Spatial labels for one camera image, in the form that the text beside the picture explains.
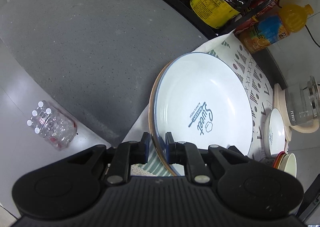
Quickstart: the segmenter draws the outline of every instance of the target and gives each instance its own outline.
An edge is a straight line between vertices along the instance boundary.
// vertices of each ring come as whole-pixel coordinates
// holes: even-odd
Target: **plastic water bottle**
[[[32,117],[27,125],[34,129],[57,150],[67,147],[76,135],[76,125],[47,101],[39,101],[38,107],[32,111]]]

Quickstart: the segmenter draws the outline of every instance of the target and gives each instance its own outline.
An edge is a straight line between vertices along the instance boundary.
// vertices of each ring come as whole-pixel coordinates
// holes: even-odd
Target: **stacked plate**
[[[206,53],[187,53],[158,75],[150,96],[149,129],[165,167],[173,175],[183,175],[182,166],[166,162],[166,132],[175,142],[191,142],[202,149],[234,145],[247,155],[252,140],[249,100],[228,65]]]

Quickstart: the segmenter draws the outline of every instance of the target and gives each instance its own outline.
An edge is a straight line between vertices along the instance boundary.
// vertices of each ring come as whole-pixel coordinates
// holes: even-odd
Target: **yellow label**
[[[239,14],[224,0],[191,0],[190,5],[202,21],[216,29]]]

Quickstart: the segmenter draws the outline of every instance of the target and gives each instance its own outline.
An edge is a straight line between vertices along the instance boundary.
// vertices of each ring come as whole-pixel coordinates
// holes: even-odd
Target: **plate logo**
[[[212,130],[212,111],[207,108],[205,102],[202,105],[199,102],[189,117],[192,119],[188,127],[190,128],[193,122],[198,122],[197,129],[200,135],[204,135],[204,130],[205,132]]]

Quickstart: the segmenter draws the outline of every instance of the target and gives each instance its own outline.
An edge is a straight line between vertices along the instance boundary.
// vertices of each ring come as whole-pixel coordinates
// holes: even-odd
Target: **gray table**
[[[0,37],[48,94],[113,145],[162,67],[207,40],[162,0],[11,0]]]

